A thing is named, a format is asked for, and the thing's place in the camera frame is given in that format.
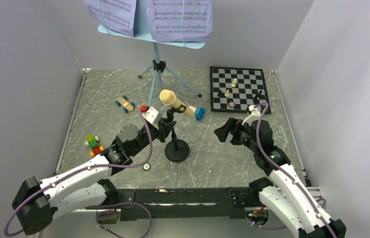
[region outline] music notation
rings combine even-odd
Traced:
[[[184,12],[183,13],[183,20],[207,20],[207,13],[206,12]],[[181,20],[182,13],[181,12],[154,12],[154,19],[155,20]]]
[[[209,39],[212,32],[212,1],[147,0],[152,38],[160,42]]]
[[[131,4],[127,4],[125,2],[122,2],[121,0],[99,0],[99,1],[104,2],[111,6],[115,6],[124,11],[131,12]]]
[[[153,0],[154,6],[182,6],[183,0]],[[207,0],[185,0],[186,6],[206,6]]]
[[[121,1],[121,0],[112,0],[112,1],[117,2],[120,5],[124,5],[124,6],[127,6],[127,7],[131,8],[131,4],[128,4],[124,1]]]
[[[89,11],[91,13],[96,14],[99,17],[102,17],[102,15],[103,15],[103,19],[107,19],[107,20],[112,21],[112,22],[114,22],[118,25],[129,28],[129,21],[127,21],[127,20],[125,20],[121,17],[118,17],[116,15],[113,15],[110,12],[100,11],[99,9],[97,9],[96,7],[93,7],[91,5],[89,5]]]
[[[191,33],[191,34],[201,34],[206,33],[207,27],[206,26],[156,26],[156,33],[164,34],[164,33]]]

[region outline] red lego brick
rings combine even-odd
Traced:
[[[98,155],[98,154],[100,154],[100,152],[101,152],[102,150],[100,149],[100,147],[99,146],[96,146],[96,147],[94,147],[93,148],[93,154],[96,156],[96,155]]]

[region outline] lego brick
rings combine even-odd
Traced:
[[[90,148],[94,148],[94,147],[96,147],[97,146],[97,142],[96,142],[96,140],[93,138],[93,140],[91,140],[91,141],[89,141],[89,145],[90,145]]]
[[[100,149],[100,147],[99,146],[96,146],[96,147],[94,147],[93,148],[93,154],[94,155],[98,155],[98,154],[100,154],[100,152],[101,152],[102,150]]]
[[[93,135],[88,135],[86,138],[87,138],[87,142],[90,142],[90,141],[94,140]]]

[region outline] paper sheet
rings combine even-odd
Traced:
[[[137,0],[83,0],[89,14],[101,25],[134,37],[134,17]]]
[[[211,37],[212,0],[147,0],[147,8],[156,41],[206,41]]]

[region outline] wooden toy car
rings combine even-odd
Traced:
[[[97,136],[88,135],[86,138],[87,138],[87,141],[85,142],[85,144],[87,146],[90,146],[90,148],[92,149],[92,151],[90,151],[90,155],[92,157],[95,157],[96,155],[100,154],[104,150],[103,146],[99,146],[97,144],[97,142],[100,141]]]
[[[127,100],[128,98],[125,95],[123,95],[122,97],[117,98],[116,104],[118,106],[123,106],[123,111],[125,113],[130,113],[134,110],[135,103],[133,102],[129,103]]]

